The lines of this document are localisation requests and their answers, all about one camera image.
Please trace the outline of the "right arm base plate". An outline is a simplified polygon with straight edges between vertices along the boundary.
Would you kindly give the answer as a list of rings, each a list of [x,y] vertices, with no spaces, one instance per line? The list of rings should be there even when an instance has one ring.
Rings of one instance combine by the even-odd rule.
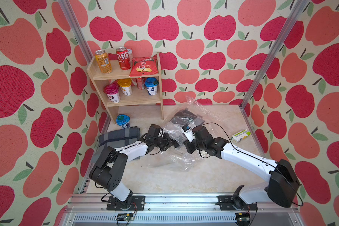
[[[233,198],[232,195],[220,195],[217,197],[218,201],[215,203],[220,207],[221,211],[257,211],[257,204],[246,204],[239,197]]]

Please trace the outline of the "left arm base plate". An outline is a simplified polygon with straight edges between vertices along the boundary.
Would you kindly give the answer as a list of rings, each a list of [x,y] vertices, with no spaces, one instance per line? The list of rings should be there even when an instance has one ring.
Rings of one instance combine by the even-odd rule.
[[[132,195],[125,201],[110,196],[106,209],[108,211],[143,211],[145,206],[144,195]]]

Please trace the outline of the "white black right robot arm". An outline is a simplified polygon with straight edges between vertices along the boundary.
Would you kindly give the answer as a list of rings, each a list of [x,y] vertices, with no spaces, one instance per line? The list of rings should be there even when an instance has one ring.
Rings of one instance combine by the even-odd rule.
[[[257,202],[272,201],[284,208],[294,204],[300,183],[289,161],[275,161],[252,154],[235,146],[229,139],[214,138],[202,125],[192,129],[186,124],[181,131],[186,136],[184,145],[188,153],[205,151],[209,156],[236,163],[264,180],[250,187],[239,186],[230,200],[223,204],[231,205],[235,210],[247,209]]]

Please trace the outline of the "black white checked scarf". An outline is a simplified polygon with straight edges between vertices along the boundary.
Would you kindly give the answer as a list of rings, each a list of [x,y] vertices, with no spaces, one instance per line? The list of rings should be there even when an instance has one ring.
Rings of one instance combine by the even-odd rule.
[[[171,119],[173,124],[184,126],[188,124],[190,128],[204,124],[205,120],[200,115],[195,115],[187,108],[178,111]]]

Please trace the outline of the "clear plastic vacuum bag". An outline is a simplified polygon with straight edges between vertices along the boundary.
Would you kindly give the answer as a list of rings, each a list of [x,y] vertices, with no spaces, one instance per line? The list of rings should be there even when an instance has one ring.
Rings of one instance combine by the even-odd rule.
[[[209,157],[221,158],[221,151],[230,141],[220,126],[222,120],[194,98],[185,98],[165,119],[163,131],[178,143],[166,151],[148,157],[150,168],[174,172],[189,171]]]

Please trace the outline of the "dark plaid grey scarf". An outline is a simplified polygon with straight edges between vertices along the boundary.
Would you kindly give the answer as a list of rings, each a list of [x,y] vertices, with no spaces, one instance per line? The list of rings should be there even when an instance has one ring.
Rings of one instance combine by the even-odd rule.
[[[128,129],[121,129],[116,131],[107,132],[99,136],[99,148],[93,154],[91,162],[95,163],[100,157],[101,152],[106,147],[120,148],[133,144],[139,140],[141,136],[140,128],[130,127]]]

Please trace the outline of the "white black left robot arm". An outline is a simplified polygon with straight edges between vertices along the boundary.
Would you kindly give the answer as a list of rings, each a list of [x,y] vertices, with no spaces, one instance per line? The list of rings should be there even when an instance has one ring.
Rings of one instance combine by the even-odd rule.
[[[131,145],[112,148],[106,147],[92,167],[89,178],[114,197],[113,203],[122,210],[132,206],[133,192],[122,182],[126,164],[138,157],[149,154],[158,148],[161,152],[170,147],[179,147],[176,140],[170,138],[159,125],[152,124],[148,133]]]

